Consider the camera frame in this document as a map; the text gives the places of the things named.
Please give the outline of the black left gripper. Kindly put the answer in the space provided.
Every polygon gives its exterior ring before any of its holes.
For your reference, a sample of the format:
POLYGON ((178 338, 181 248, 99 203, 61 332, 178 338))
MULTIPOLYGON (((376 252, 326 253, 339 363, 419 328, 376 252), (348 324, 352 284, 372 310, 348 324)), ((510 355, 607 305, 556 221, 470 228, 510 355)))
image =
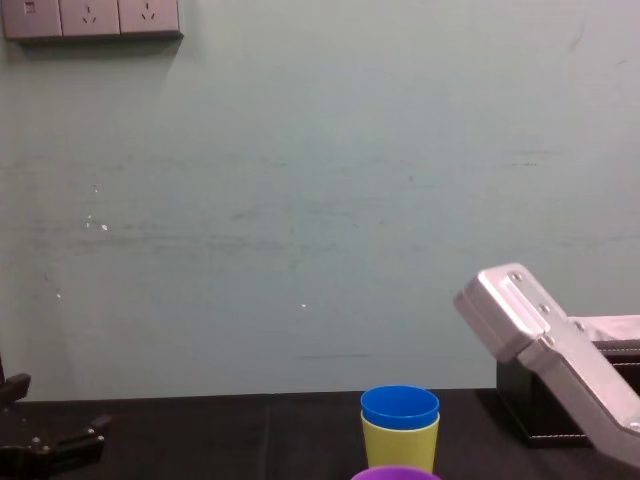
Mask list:
POLYGON ((28 395, 31 376, 1 376, 1 478, 51 479, 100 461, 112 417, 99 416, 66 433, 34 430, 12 406, 28 395))

